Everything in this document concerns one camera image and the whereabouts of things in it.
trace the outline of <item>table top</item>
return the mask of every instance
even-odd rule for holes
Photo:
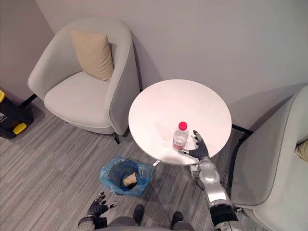
[[[185,149],[194,149],[193,130],[200,133],[210,157],[217,154],[231,133],[231,116],[223,99],[210,88],[190,80],[155,83],[134,100],[128,116],[130,132],[148,155],[172,165],[192,165],[198,159],[173,149],[179,122],[188,125]]]

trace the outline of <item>robot finger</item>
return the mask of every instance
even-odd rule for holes
[[[111,205],[108,205],[108,209],[117,207],[120,204],[119,201],[114,201]]]

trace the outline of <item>beige throw pillow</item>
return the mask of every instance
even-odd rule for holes
[[[297,146],[295,155],[308,162],[308,140]]]
[[[77,29],[71,29],[70,34],[84,72],[105,81],[109,80],[114,66],[107,35]]]

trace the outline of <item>striped carpet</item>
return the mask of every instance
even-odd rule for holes
[[[101,191],[107,202],[120,205],[105,213],[110,222],[132,216],[137,204],[145,206],[143,226],[169,228],[175,211],[196,231],[212,231],[213,225],[203,192],[190,176],[189,167],[160,163],[142,197],[118,196],[100,182],[100,168],[114,156],[152,164],[155,162],[134,142],[130,133],[116,144],[101,135],[69,125],[51,114],[36,98],[28,107],[35,122],[13,140],[0,139],[0,230],[68,231]],[[226,146],[213,157],[221,179],[226,182],[230,153],[243,134],[232,130]],[[247,231],[264,231],[240,213]]]

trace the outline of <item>red bottle cap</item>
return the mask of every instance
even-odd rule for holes
[[[179,129],[184,131],[187,128],[187,124],[185,122],[180,122],[179,123]]]

